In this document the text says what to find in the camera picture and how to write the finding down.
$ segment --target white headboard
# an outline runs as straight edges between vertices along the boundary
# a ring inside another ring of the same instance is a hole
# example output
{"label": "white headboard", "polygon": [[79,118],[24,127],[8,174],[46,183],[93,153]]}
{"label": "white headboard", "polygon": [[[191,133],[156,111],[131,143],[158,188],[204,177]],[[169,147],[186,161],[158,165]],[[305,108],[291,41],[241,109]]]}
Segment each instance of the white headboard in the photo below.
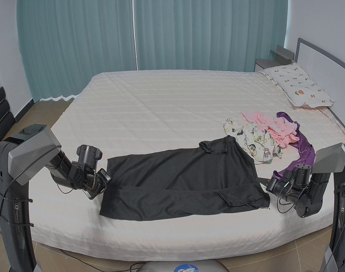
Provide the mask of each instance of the white headboard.
{"label": "white headboard", "polygon": [[301,38],[295,61],[335,101],[329,110],[345,127],[345,63]]}

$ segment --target pink cloth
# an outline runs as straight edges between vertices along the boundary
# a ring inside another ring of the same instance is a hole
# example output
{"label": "pink cloth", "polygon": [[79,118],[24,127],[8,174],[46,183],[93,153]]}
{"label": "pink cloth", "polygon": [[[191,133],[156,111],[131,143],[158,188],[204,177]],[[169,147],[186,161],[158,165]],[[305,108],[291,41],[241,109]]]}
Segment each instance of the pink cloth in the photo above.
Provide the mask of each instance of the pink cloth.
{"label": "pink cloth", "polygon": [[267,130],[281,148],[285,148],[288,143],[299,141],[299,138],[296,137],[297,125],[287,121],[284,117],[272,119],[261,112],[247,112],[242,115],[250,123],[257,122],[257,128],[263,133]]}

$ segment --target gray nightstand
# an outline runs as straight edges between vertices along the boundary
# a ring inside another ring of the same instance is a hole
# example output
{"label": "gray nightstand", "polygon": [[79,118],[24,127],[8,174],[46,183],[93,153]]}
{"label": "gray nightstand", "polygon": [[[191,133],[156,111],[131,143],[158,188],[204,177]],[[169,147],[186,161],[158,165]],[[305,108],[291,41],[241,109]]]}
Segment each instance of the gray nightstand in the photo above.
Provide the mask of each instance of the gray nightstand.
{"label": "gray nightstand", "polygon": [[275,60],[272,61],[269,59],[257,58],[255,60],[255,72],[273,66],[289,65],[290,63],[292,63],[293,57],[295,55],[293,52],[280,45],[277,45],[276,50],[271,50],[271,52],[275,54]]}

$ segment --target white pillow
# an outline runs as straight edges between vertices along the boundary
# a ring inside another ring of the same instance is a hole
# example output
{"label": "white pillow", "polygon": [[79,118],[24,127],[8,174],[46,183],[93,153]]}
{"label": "white pillow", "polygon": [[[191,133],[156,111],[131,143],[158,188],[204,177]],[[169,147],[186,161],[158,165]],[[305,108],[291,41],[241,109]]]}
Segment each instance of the white pillow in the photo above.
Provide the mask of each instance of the white pillow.
{"label": "white pillow", "polygon": [[296,107],[332,106],[334,102],[295,62],[286,66],[270,67],[260,73],[281,87],[288,100]]}

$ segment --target white bed sheet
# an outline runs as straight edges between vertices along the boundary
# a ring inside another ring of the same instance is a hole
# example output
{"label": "white bed sheet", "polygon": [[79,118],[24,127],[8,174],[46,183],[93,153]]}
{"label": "white bed sheet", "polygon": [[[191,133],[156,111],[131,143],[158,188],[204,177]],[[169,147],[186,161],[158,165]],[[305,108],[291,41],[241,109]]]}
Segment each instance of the white bed sheet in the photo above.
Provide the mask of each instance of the white bed sheet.
{"label": "white bed sheet", "polygon": [[[245,122],[242,111],[272,117],[285,111],[301,124],[315,150],[339,142],[345,134],[325,108],[293,107],[279,87],[260,73],[155,70],[102,73],[92,78],[52,131],[70,160],[76,148],[89,144],[107,159],[175,148],[195,148],[202,140],[225,136],[221,122]],[[257,165],[270,178],[298,158],[293,147],[281,160]],[[333,180],[321,211],[301,219],[293,209],[270,209],[135,222],[99,215],[102,195],[90,201],[83,192],[62,194],[46,168],[30,181],[33,240],[53,247],[115,260],[201,260],[272,249],[332,223]]]}

